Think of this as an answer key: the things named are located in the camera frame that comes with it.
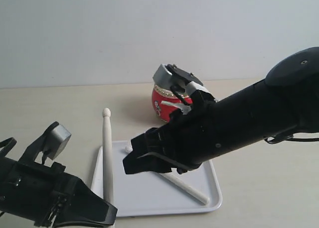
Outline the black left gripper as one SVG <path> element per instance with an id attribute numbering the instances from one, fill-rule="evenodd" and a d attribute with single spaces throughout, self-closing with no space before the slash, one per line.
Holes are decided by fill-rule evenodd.
<path id="1" fill-rule="evenodd" d="M 118 209 L 92 192 L 76 176 L 54 162 L 47 167 L 0 159 L 0 213 L 34 222 L 35 227 L 97 227 L 113 225 Z M 53 218 L 70 200 L 67 220 Z"/>

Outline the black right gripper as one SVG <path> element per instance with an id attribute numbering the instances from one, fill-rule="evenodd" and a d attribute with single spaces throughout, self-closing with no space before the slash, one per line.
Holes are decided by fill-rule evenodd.
<path id="1" fill-rule="evenodd" d="M 150 128 L 131 139 L 133 152 L 123 159 L 125 173 L 179 173 L 197 169 L 203 162 L 224 154 L 224 142 L 213 125 L 211 110 L 216 104 L 211 93 L 190 95 L 191 111 L 174 111 L 169 123 Z"/>

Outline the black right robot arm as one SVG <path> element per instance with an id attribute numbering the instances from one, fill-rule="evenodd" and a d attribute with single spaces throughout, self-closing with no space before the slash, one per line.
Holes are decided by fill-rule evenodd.
<path id="1" fill-rule="evenodd" d="M 133 150 L 123 159 L 126 174 L 183 174 L 261 140 L 276 144 L 293 141 L 295 133 L 317 133 L 319 49 L 287 57 L 264 79 L 220 101 L 203 89 L 188 94 L 188 113 L 177 109 L 167 124 L 132 139 Z"/>

